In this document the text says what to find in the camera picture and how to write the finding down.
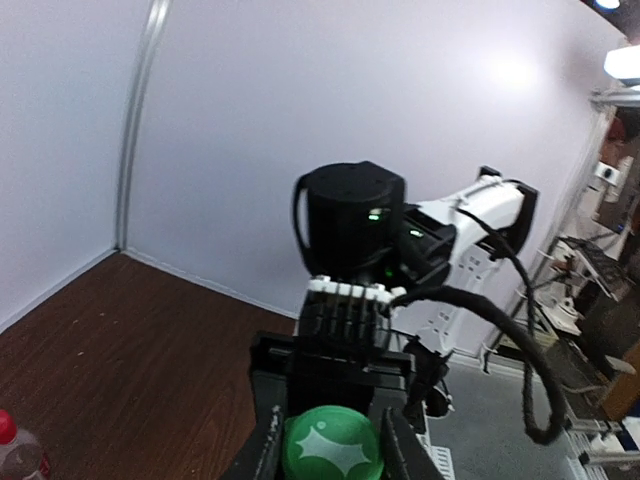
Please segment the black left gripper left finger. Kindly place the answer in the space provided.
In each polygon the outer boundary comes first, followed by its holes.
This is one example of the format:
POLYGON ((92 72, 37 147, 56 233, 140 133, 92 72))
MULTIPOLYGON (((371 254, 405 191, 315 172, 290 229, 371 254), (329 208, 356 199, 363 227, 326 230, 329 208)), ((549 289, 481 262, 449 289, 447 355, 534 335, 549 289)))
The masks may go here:
POLYGON ((274 480, 281 477, 285 415, 280 405, 271 407, 227 469, 229 480, 274 480))

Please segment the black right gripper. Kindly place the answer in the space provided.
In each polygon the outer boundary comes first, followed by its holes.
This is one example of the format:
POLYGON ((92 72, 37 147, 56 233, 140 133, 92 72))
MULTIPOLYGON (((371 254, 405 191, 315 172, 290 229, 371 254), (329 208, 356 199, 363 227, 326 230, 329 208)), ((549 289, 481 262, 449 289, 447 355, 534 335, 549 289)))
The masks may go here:
POLYGON ((369 356, 315 351, 297 343, 295 336, 260 331, 250 347, 254 411, 262 418, 280 405, 291 418, 338 405, 379 424, 383 410, 391 407, 421 430, 425 417, 444 417, 450 411, 447 362, 428 350, 420 336, 393 328, 389 348, 369 356))

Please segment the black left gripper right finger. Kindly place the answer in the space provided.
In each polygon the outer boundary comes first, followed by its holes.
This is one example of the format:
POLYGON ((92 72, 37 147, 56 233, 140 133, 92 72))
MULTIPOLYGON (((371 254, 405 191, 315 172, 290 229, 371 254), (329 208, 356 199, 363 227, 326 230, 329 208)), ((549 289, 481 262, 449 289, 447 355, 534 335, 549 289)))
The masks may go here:
POLYGON ((381 418, 382 479, 436 480, 440 472, 401 411, 388 407, 381 418))

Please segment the green bottle cap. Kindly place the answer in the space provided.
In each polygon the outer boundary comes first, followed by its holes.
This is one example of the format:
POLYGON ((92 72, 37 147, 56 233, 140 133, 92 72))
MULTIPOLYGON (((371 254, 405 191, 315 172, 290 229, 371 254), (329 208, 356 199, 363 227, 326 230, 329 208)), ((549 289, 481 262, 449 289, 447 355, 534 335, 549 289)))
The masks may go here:
POLYGON ((286 479, 369 480, 384 470, 379 433, 363 414, 324 405, 284 424, 281 456, 286 479))

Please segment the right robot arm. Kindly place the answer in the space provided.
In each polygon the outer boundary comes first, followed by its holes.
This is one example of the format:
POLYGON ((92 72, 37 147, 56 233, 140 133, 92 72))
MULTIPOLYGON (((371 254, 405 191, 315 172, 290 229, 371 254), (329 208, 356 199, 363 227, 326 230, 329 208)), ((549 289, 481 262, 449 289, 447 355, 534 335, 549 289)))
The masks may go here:
POLYGON ((340 405, 378 420, 452 408, 448 362, 474 314, 515 341, 529 335, 481 291, 529 234, 538 194, 482 168, 448 197, 409 203, 404 179, 375 163, 301 176, 291 214, 310 280, 291 336, 261 332, 249 375, 258 417, 340 405))

